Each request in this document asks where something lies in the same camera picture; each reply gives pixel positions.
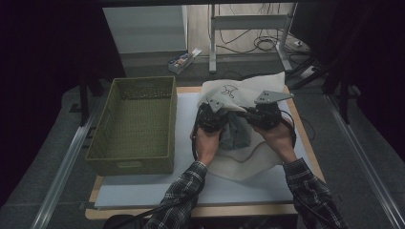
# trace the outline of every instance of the sleeve cuff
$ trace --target sleeve cuff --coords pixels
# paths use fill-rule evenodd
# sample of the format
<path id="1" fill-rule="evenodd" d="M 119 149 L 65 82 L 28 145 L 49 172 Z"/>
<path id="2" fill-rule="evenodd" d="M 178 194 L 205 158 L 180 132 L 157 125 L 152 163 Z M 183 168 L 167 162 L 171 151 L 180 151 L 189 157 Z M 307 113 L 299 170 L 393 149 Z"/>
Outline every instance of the sleeve cuff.
<path id="1" fill-rule="evenodd" d="M 289 164 L 283 164 L 283 167 L 284 171 L 286 172 L 288 183 L 301 183 L 304 180 L 313 178 L 312 172 L 302 158 L 297 159 Z"/>

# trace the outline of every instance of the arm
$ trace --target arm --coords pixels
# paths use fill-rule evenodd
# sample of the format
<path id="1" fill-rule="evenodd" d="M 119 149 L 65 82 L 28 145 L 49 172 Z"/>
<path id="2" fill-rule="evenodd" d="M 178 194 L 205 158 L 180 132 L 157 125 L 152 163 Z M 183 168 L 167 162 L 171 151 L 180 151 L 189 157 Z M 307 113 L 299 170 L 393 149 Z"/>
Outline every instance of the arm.
<path id="1" fill-rule="evenodd" d="M 347 228 L 337 211 L 330 189 L 316 177 L 300 158 L 283 165 L 294 207 L 307 228 Z"/>
<path id="2" fill-rule="evenodd" d="M 219 145 L 220 132 L 205 133 L 202 129 L 197 131 L 196 148 L 198 160 L 175 180 L 166 191 L 160 206 L 191 197 L 203 188 L 207 167 L 211 164 Z M 188 228 L 191 219 L 191 210 L 196 206 L 198 196 L 191 200 L 154 214 L 144 228 Z"/>
<path id="3" fill-rule="evenodd" d="M 264 131 L 253 126 L 268 146 L 283 160 L 287 184 L 292 192 L 294 207 L 308 228 L 347 228 L 336 209 L 330 190 L 316 177 L 305 161 L 298 159 L 292 147 L 289 129 L 282 123 Z"/>

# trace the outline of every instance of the hand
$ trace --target hand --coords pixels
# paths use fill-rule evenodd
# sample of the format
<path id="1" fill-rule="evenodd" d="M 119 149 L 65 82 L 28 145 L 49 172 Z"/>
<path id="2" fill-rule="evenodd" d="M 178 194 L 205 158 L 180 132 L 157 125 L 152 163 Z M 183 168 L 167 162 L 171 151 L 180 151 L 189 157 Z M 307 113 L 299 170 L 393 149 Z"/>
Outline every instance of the hand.
<path id="1" fill-rule="evenodd" d="M 276 127 L 265 131 L 256 126 L 252 126 L 253 130 L 259 133 L 266 141 L 267 145 L 283 160 L 284 163 L 291 163 L 297 160 L 292 147 L 291 134 L 289 128 L 279 123 Z"/>
<path id="2" fill-rule="evenodd" d="M 199 128 L 196 137 L 196 149 L 199 156 L 198 161 L 209 166 L 217 153 L 220 144 L 221 130 L 214 133 L 207 133 Z"/>

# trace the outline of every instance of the dark background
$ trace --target dark background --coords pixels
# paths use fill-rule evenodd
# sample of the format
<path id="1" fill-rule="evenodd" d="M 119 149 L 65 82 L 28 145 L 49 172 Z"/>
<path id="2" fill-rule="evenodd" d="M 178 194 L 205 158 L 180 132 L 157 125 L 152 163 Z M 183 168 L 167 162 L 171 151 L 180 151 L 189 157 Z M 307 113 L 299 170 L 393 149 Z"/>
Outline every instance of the dark background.
<path id="1" fill-rule="evenodd" d="M 79 76 L 125 76 L 98 5 L 0 4 L 0 204 L 25 174 Z"/>

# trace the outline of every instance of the gray cloth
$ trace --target gray cloth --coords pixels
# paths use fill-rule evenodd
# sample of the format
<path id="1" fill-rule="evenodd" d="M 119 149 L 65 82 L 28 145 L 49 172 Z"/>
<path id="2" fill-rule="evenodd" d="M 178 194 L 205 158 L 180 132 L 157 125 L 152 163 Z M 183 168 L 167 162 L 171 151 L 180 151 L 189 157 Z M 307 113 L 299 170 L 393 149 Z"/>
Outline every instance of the gray cloth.
<path id="1" fill-rule="evenodd" d="M 238 150 L 250 146 L 252 128 L 242 117 L 236 116 L 234 112 L 228 113 L 228 122 L 223 127 L 220 138 L 222 150 Z"/>

